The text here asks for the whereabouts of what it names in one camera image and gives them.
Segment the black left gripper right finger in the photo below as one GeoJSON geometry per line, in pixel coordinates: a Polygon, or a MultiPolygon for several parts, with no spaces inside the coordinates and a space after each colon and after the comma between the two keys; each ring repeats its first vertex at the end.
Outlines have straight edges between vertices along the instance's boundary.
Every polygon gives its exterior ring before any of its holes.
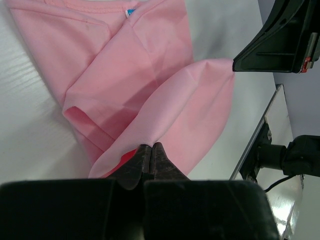
{"type": "Polygon", "coordinates": [[[265,191],[246,180],[148,180],[147,240],[278,240],[265,191]]]}

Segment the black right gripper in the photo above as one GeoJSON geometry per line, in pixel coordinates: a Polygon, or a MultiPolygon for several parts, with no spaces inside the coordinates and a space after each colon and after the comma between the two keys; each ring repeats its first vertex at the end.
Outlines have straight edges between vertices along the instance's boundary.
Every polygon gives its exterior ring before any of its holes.
{"type": "Polygon", "coordinates": [[[234,72],[306,73],[320,57],[320,1],[276,0],[263,27],[234,58],[234,72]]]}

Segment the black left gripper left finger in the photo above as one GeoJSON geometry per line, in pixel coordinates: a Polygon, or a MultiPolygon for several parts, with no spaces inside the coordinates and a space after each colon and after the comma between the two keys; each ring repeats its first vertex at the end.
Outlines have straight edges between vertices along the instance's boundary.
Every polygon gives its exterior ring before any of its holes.
{"type": "Polygon", "coordinates": [[[2,184],[1,239],[142,240],[151,152],[141,145],[108,178],[2,184]]]}

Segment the pink t shirt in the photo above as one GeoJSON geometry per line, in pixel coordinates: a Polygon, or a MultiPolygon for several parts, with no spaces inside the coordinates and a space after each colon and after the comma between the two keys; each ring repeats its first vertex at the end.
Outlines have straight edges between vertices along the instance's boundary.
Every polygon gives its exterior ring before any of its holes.
{"type": "Polygon", "coordinates": [[[6,5],[93,164],[91,178],[109,176],[156,142],[189,174],[223,132],[233,61],[194,61],[184,1],[6,5]]]}

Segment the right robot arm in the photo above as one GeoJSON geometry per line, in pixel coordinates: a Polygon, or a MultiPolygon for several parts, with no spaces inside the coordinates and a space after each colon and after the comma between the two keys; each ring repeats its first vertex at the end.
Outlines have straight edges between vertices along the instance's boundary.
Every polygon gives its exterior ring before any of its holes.
{"type": "MultiPolygon", "coordinates": [[[[306,73],[320,57],[320,2],[276,0],[262,29],[234,58],[234,72],[306,73]]],[[[320,175],[320,138],[296,137],[288,146],[256,140],[241,165],[244,179],[260,168],[284,175],[320,175]]]]}

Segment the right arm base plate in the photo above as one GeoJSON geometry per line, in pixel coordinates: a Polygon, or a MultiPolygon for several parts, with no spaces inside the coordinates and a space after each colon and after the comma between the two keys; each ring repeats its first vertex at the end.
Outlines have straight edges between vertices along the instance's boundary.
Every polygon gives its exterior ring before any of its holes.
{"type": "Polygon", "coordinates": [[[272,143],[272,134],[268,123],[263,119],[258,126],[258,132],[253,135],[249,143],[249,149],[245,152],[245,158],[239,170],[242,178],[251,182],[257,182],[257,175],[260,171],[258,160],[259,147],[272,143]]]}

